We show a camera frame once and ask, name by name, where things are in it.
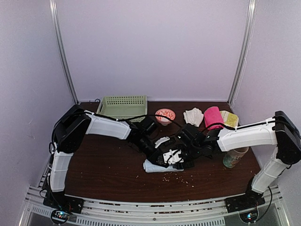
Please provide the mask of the light blue towel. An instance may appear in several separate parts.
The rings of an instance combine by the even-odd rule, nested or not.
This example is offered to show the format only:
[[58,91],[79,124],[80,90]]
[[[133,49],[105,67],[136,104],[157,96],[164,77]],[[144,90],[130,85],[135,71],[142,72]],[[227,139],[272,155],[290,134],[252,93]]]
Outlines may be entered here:
[[143,169],[146,173],[165,173],[165,172],[183,172],[184,169],[176,169],[172,166],[168,166],[167,168],[152,164],[149,160],[145,160],[143,163]]

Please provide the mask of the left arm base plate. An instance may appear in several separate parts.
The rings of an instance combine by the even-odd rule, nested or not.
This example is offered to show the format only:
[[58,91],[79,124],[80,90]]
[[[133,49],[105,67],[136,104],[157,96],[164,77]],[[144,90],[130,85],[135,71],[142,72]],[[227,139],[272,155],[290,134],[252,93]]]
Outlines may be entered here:
[[54,209],[80,214],[82,212],[84,200],[70,196],[64,196],[62,199],[55,199],[51,196],[46,197],[43,204]]

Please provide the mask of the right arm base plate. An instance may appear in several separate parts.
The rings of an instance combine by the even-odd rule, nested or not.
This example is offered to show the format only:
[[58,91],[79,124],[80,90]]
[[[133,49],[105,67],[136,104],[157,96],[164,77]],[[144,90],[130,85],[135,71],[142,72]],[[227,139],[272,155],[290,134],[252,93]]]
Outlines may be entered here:
[[224,201],[228,213],[251,209],[265,204],[263,197],[251,197],[246,194],[226,198]]

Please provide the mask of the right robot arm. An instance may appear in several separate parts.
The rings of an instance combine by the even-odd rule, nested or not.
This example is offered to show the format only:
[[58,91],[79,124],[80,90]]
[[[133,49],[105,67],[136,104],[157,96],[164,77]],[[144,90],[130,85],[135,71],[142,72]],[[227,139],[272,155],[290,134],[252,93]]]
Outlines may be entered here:
[[238,127],[216,122],[198,131],[187,124],[176,136],[184,145],[175,164],[177,169],[193,167],[194,160],[200,156],[243,147],[275,145],[271,160],[249,181],[245,194],[239,198],[246,208],[256,204],[286,168],[301,160],[301,135],[283,111],[275,112],[272,118],[264,121]]

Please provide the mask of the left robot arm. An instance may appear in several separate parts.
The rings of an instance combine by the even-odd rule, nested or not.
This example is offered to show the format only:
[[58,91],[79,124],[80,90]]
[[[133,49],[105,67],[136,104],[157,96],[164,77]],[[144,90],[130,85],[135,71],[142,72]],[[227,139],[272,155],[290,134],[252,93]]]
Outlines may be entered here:
[[153,115],[138,115],[130,118],[113,118],[83,109],[80,105],[72,106],[54,125],[49,144],[51,158],[48,163],[46,189],[49,201],[57,209],[68,204],[65,196],[65,179],[74,153],[80,148],[85,135],[100,135],[127,140],[146,155],[146,162],[156,170],[174,171],[173,160],[164,159],[160,145],[170,137],[152,143],[148,136],[156,123]]

